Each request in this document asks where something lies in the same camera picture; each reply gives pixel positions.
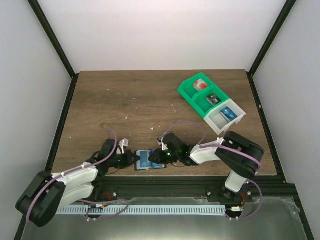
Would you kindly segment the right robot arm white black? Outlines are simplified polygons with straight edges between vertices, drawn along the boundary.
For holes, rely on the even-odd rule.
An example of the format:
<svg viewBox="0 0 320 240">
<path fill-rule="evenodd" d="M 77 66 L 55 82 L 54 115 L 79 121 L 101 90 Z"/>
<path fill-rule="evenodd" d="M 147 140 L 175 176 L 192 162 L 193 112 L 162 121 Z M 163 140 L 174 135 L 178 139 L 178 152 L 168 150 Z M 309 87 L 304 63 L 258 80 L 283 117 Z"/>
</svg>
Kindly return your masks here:
<svg viewBox="0 0 320 240">
<path fill-rule="evenodd" d="M 244 184 L 252 180 L 262 168 L 265 150 L 253 141 L 228 131 L 224 137 L 205 144 L 187 145 L 174 133 L 160 140 L 161 147 L 154 150 L 148 160 L 168 165 L 177 161 L 185 166 L 199 166 L 207 162 L 222 161 L 231 172 L 222 188 L 223 198 L 229 202 L 240 196 Z"/>
</svg>

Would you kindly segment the black card holder wallet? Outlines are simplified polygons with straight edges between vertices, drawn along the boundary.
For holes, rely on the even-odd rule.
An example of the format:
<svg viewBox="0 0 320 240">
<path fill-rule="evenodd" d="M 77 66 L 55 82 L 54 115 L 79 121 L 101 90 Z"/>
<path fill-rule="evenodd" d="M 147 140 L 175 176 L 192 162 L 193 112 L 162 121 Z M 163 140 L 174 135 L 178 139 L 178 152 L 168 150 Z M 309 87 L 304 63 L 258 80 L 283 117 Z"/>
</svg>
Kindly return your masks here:
<svg viewBox="0 0 320 240">
<path fill-rule="evenodd" d="M 167 168 L 165 164 L 158 164 L 158 163 L 149 161 L 149 157 L 154 153 L 154 151 L 155 151 L 154 149 L 136 151 L 135 154 L 138 157 L 140 157 L 140 159 L 134 165 L 135 171 L 157 170 L 157 169 Z"/>
</svg>

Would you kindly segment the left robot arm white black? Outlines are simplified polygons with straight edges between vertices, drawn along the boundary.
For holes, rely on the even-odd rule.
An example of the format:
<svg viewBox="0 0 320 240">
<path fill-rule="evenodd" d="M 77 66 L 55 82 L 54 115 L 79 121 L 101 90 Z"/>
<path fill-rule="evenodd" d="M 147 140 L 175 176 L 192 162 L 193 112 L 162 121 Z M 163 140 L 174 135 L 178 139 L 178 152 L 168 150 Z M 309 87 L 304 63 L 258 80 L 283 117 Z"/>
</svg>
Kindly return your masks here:
<svg viewBox="0 0 320 240">
<path fill-rule="evenodd" d="M 129 141 L 107 139 L 99 151 L 75 168 L 59 172 L 39 172 L 15 204 L 15 208 L 37 227 L 48 224 L 57 211 L 75 202 L 100 205 L 115 198 L 102 190 L 109 169 L 122 170 L 140 160 L 128 149 Z"/>
</svg>

